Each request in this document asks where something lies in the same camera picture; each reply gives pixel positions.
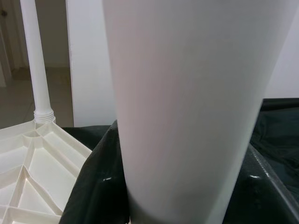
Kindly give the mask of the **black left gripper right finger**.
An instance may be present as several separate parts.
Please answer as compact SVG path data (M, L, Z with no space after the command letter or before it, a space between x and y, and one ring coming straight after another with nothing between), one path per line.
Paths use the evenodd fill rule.
M299 204L270 164L248 146L226 214L225 224L297 224Z

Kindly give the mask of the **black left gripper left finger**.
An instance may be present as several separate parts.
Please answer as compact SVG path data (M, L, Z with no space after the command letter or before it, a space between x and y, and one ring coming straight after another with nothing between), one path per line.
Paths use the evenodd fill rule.
M64 130L92 152L77 177L61 223L129 223L117 122L110 126L65 127Z

